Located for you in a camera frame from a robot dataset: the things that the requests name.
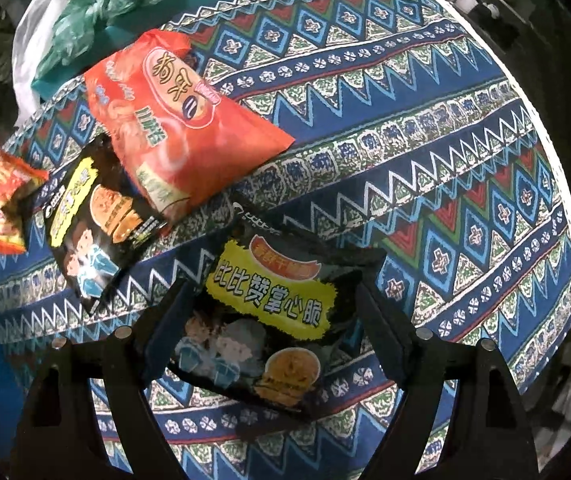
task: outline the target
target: biscuit picture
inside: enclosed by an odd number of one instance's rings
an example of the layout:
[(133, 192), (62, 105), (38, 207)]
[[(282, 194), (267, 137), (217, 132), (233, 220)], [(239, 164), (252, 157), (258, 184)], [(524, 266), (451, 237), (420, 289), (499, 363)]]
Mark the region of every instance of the biscuit picture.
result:
[(90, 215), (101, 230), (118, 244), (126, 240), (142, 222), (132, 205), (133, 198), (99, 185), (90, 197)]
[(312, 388), (320, 373), (321, 364), (313, 352), (284, 348), (270, 356), (254, 391), (262, 399), (291, 408)]

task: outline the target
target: table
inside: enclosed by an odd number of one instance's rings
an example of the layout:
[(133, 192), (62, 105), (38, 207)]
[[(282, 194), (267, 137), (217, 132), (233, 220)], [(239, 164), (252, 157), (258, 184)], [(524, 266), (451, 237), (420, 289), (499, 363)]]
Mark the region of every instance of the table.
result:
[[(190, 34), (191, 62), (219, 92), (296, 138), (237, 189), (275, 222), (386, 248), (378, 285), (388, 297), (441, 338), (494, 339), (524, 391), (571, 325), (571, 199), (538, 114), (469, 23), (442, 0), (235, 0), (165, 27)], [(6, 148), (52, 169), (100, 129), (79, 77)], [(0, 343), (18, 380), (29, 385), (53, 337), (103, 337), (176, 275), (203, 279), (209, 234), (230, 218), (223, 192), (156, 241), (107, 311), (88, 317), (37, 212), (28, 254), (0, 256)], [(455, 387), (444, 384), (421, 468), (438, 460)], [(101, 381), (92, 389), (106, 449), (127, 467)], [(190, 478), (357, 478), (402, 392), (357, 326), (304, 426), (169, 371), (147, 395)]]

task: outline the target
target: food package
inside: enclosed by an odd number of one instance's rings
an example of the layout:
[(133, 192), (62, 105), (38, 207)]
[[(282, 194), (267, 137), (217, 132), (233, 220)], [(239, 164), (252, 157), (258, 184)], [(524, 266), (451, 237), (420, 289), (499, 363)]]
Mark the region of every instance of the food package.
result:
[(47, 179), (47, 171), (35, 170), (20, 158), (0, 150), (0, 254), (26, 252), (17, 204)]
[(186, 35), (150, 30), (85, 74), (119, 160), (171, 222), (294, 140), (214, 91), (181, 60), (189, 50)]
[(133, 192), (105, 135), (51, 176), (42, 208), (57, 264), (90, 312), (167, 223)]
[(338, 250), (271, 227), (235, 197), (231, 236), (175, 348), (174, 366), (233, 398), (308, 411), (310, 393), (355, 320), (361, 269), (385, 251)]

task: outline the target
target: screw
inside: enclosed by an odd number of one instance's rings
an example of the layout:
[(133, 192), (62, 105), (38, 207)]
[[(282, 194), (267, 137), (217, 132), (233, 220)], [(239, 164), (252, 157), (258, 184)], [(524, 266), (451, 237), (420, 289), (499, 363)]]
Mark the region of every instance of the screw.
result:
[(59, 349), (64, 347), (64, 345), (67, 343), (67, 341), (68, 340), (65, 337), (55, 337), (52, 340), (51, 346), (55, 350), (59, 350)]
[(488, 352), (492, 352), (494, 349), (497, 348), (497, 344), (494, 341), (492, 341), (492, 339), (488, 339), (487, 337), (481, 340), (481, 346)]
[(128, 339), (132, 334), (132, 329), (129, 326), (120, 326), (115, 330), (115, 337), (117, 339)]
[(432, 338), (432, 330), (429, 328), (425, 328), (424, 326), (420, 326), (417, 331), (415, 332), (419, 339), (423, 339), (427, 341), (428, 339)]

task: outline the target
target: cartoon child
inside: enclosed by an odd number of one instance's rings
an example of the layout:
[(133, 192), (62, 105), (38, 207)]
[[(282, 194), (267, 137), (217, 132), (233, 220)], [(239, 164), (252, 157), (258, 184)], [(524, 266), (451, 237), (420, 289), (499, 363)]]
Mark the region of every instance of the cartoon child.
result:
[(79, 256), (69, 251), (64, 257), (64, 269), (68, 276), (76, 277), (79, 290), (84, 298), (100, 298), (103, 286), (97, 282), (99, 273), (89, 265), (82, 265)]
[(210, 375), (212, 360), (206, 347), (212, 334), (207, 322), (195, 312), (185, 325), (186, 335), (175, 347), (179, 368), (201, 376)]
[(242, 372), (260, 376), (265, 338), (265, 328), (252, 319), (238, 319), (225, 325), (214, 342), (219, 355), (213, 360), (213, 383), (228, 388), (239, 380)]
[(72, 247), (76, 250), (78, 257), (85, 260), (86, 265), (96, 272), (108, 277), (118, 272), (117, 265), (94, 243), (92, 231), (84, 220), (79, 221), (72, 231)]

